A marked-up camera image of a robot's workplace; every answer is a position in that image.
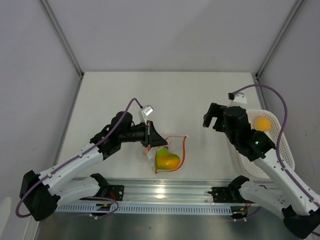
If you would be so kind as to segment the green apple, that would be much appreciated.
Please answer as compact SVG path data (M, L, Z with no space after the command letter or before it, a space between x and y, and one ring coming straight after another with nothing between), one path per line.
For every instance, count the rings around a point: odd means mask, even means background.
M157 153L156 153L156 156L158 158L162 157L162 156L165 156L165 155L168 155L170 152L167 148L163 147L163 148L160 148Z

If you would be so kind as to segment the clear zip top bag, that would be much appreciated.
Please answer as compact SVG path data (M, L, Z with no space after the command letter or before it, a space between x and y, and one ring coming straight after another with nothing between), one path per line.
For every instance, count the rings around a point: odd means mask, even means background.
M155 174L175 172L186 159L186 141L188 135L170 135L165 138L167 145L146 147L142 154Z

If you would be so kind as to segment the yellow green mango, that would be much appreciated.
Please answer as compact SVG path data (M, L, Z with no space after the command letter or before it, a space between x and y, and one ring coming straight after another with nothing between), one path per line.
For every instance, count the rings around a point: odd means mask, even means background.
M180 157L173 153L156 158L156 167L158 170L175 170L180 163Z

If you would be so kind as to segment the orange fruit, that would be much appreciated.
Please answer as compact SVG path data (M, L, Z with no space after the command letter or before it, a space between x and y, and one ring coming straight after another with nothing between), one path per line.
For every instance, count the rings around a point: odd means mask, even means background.
M258 116L253 121L253 128L257 131L267 132L271 127L270 120L264 116Z

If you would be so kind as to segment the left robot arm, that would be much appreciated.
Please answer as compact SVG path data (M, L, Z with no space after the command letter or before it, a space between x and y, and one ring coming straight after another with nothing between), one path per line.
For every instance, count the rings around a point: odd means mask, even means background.
M167 145L151 120L133 124L133 116L120 111L99 133L92 137L70 160L35 173L28 171L22 178L19 206L25 205L37 222L52 215L66 203L79 199L103 200L108 196L109 184L99 173L78 183L69 183L77 174L101 163L121 149L123 143L139 142L143 147Z

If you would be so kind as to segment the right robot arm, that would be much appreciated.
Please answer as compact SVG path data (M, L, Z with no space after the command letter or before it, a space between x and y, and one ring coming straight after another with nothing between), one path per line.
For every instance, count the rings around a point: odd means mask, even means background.
M281 159L275 143L264 132L251 127L244 108L211 103L203 116L203 127L209 127L213 118L213 129L224 133L238 153L262 169L280 190L275 192L240 175L228 185L229 198L258 204L279 217L300 239L312 234L320 224L319 194Z

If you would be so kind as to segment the white perforated plastic basket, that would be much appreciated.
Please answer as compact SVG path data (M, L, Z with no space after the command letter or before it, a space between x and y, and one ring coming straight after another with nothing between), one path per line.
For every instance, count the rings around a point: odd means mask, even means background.
M276 147L281 125L277 117L267 110L240 110L239 107L234 109L239 114L246 114L246 117L237 121L238 124L244 124L240 128L240 139L244 140L244 143L236 142L237 146L228 143L229 151L233 155L232 160L238 161L245 177L268 179L269 176L257 164L266 160L275 160L276 165L279 163ZM266 131L255 128L255 120L260 117L268 119L269 128Z

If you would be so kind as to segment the aluminium mounting rail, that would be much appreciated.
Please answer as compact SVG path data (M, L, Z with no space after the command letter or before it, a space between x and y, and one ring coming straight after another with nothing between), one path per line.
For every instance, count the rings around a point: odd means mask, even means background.
M121 203L130 204L212 204L213 187L227 187L227 180L121 179L108 178L110 185L124 186Z

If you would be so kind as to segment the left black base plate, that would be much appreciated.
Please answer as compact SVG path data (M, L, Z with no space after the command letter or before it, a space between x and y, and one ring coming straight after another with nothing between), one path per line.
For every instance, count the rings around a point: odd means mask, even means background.
M125 193L124 185L110 185L107 191L107 196L116 201L123 201Z

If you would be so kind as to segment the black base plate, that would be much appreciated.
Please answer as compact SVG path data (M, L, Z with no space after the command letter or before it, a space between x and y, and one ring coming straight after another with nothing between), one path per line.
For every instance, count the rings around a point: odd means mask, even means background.
M229 187L212 187L207 193L212 196L214 203L244 204L247 202L238 190Z
M124 185L110 185L107 191L107 196L116 201L123 201L125 193Z

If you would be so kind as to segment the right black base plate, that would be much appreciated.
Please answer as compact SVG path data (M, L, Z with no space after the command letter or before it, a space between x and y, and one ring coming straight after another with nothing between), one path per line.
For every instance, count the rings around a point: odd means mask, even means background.
M247 202L238 190L229 187L212 187L207 193L212 196L214 203L244 204Z

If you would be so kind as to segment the right corner frame post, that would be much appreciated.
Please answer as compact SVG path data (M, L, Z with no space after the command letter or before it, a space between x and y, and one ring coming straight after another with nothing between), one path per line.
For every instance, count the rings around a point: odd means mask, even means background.
M277 53L279 47L281 46L282 42L286 38L290 28L293 26L296 18L298 17L299 13L301 12L302 8L304 7L306 0L295 0L293 6L291 7L285 21L281 25L278 33L276 34L267 54L263 58L257 72L255 73L256 79L259 81L265 70L267 69L268 65L271 63L273 57Z

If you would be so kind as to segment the corner frame post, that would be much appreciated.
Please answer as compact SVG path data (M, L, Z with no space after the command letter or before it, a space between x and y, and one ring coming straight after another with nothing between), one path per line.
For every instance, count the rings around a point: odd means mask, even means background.
M293 26L296 18L298 17L299 13L301 12L302 8L304 7L306 0L295 0L293 6L291 7L285 21L281 25L278 33L276 34L267 54L263 58L257 72L255 73L256 79L259 81L265 70L267 69L268 65L271 63L273 57L277 53L279 47L281 46L282 42L286 38L290 28Z
M41 6L45 16L47 17L49 24L51 25L57 39L59 40L59 42L62 46L62 49L64 50L69 61L71 62L75 72L82 78L84 75L84 72L82 71L82 69L80 67L80 64L74 54L74 51L72 50L49 1L48 0L38 0L38 3Z

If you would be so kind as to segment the left corner frame post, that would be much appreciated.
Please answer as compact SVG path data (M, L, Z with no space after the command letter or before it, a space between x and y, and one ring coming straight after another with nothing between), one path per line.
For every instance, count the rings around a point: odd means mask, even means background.
M80 64L74 54L74 51L72 50L49 1L48 0L38 0L38 3L41 6L45 16L47 17L49 24L51 25L57 39L59 40L59 42L62 46L62 49L64 50L69 61L71 62L75 72L82 78L84 75L84 72L82 71L82 69L80 67Z

